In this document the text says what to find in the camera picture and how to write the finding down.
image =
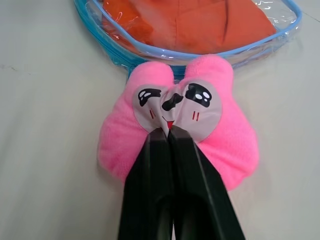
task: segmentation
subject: clear plastic bag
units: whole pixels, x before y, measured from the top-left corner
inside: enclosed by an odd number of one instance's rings
[[[99,41],[112,61],[116,65],[125,66],[129,73],[138,64],[157,60],[170,64],[175,75],[182,76],[187,62],[199,56],[137,41],[113,20],[99,0],[74,0],[74,2],[85,26]],[[265,13],[275,27],[276,33],[251,44],[219,52],[218,55],[227,59],[234,68],[266,58],[292,40],[300,28],[302,12],[292,0],[253,0],[253,2]],[[106,22],[112,35],[106,31]]]

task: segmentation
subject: black nose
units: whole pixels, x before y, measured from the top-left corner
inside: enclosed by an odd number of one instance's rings
[[[178,93],[173,94],[172,97],[171,97],[169,100],[165,101],[165,102],[162,104],[163,110],[165,110],[165,111],[170,111],[171,109],[175,108],[176,105],[177,105],[178,103],[180,103],[183,98],[184,98],[184,97],[181,96],[181,95],[179,95]]]

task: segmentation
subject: red tongue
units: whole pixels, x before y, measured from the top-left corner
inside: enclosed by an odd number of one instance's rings
[[[174,121],[167,121],[168,128],[171,129],[172,125],[174,124]]]

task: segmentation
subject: packaging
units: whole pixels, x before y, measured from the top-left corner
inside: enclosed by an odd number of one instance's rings
[[[136,38],[139,38],[140,34],[148,36],[150,32],[152,32],[152,29],[149,28],[150,26],[148,26],[148,24],[139,25],[139,21],[141,22],[141,18],[145,19],[147,15],[151,15],[155,16],[152,18],[156,20],[156,22],[159,22],[157,24],[153,24],[152,27],[155,28],[155,26],[157,26],[157,29],[159,28],[159,31],[163,33],[164,36],[170,35],[170,31],[167,30],[170,28],[170,25],[166,24],[166,19],[164,19],[165,17],[162,17],[161,14],[157,15],[157,13],[159,13],[157,8],[154,7],[150,9],[150,7],[147,8],[139,6],[138,3],[141,1],[137,0],[123,0],[123,2],[129,2],[139,9],[139,13],[134,13],[137,14],[136,17],[130,19],[130,17],[135,15],[124,15],[125,12],[118,11],[117,16],[111,16],[106,12],[104,8],[106,8],[108,1],[111,0],[74,0],[76,9],[83,23],[98,40],[113,63],[125,67],[130,74],[137,65],[143,62],[152,60],[162,61],[171,65],[177,79],[182,78],[187,62],[198,57],[199,54],[152,46],[150,44],[154,43],[153,38],[148,38],[149,40],[140,42],[129,34],[131,29],[138,25],[140,26],[140,30],[136,29],[133,32],[131,31],[131,34],[135,35]],[[212,52],[227,59],[234,68],[264,59],[270,54],[276,52],[284,44],[294,38],[301,26],[302,12],[292,0],[252,1],[264,12],[267,19],[274,26],[275,32],[263,39],[244,46],[238,46],[235,49],[228,49],[218,53]],[[249,19],[252,21],[252,25],[254,26],[253,23],[256,18],[254,16],[251,17],[252,19],[250,17]]]

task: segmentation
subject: orange cloth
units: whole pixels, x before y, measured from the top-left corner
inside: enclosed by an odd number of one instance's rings
[[[139,42],[183,53],[225,52],[276,33],[252,0],[104,0],[103,8]],[[136,52],[106,19],[102,23]]]

